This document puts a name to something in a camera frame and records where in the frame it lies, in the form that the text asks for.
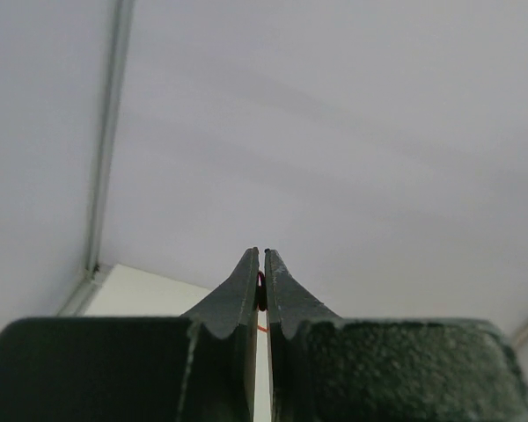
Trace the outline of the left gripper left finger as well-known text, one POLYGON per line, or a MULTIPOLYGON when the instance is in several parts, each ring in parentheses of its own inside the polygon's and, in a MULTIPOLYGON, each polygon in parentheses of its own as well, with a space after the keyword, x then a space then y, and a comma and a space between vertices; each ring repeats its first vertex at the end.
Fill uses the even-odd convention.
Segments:
POLYGON ((250 421, 259 252, 180 316, 32 317, 0 331, 0 421, 250 421))

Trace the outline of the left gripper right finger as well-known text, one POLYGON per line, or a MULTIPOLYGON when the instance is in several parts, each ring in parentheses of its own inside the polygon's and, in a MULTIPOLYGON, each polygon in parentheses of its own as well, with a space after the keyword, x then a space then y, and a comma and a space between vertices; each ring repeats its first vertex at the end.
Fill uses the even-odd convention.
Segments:
POLYGON ((265 253, 275 421, 528 421, 528 382, 492 324, 338 316, 265 253))

